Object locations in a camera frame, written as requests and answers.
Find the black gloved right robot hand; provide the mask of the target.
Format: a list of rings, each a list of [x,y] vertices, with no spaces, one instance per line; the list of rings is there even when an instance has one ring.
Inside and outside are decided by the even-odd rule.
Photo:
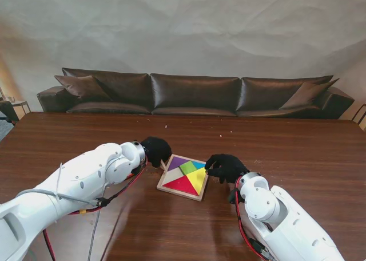
[[[229,154],[215,154],[205,163],[207,175],[217,177],[220,184],[234,184],[240,176],[249,173],[246,166],[236,157]]]

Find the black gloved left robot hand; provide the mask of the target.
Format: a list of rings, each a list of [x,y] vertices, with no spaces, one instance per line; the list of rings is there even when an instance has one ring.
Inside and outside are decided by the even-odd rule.
[[[148,162],[150,162],[154,168],[160,167],[161,161],[164,163],[167,162],[172,155],[170,145],[164,139],[158,137],[147,137],[141,141],[141,145],[145,150]]]

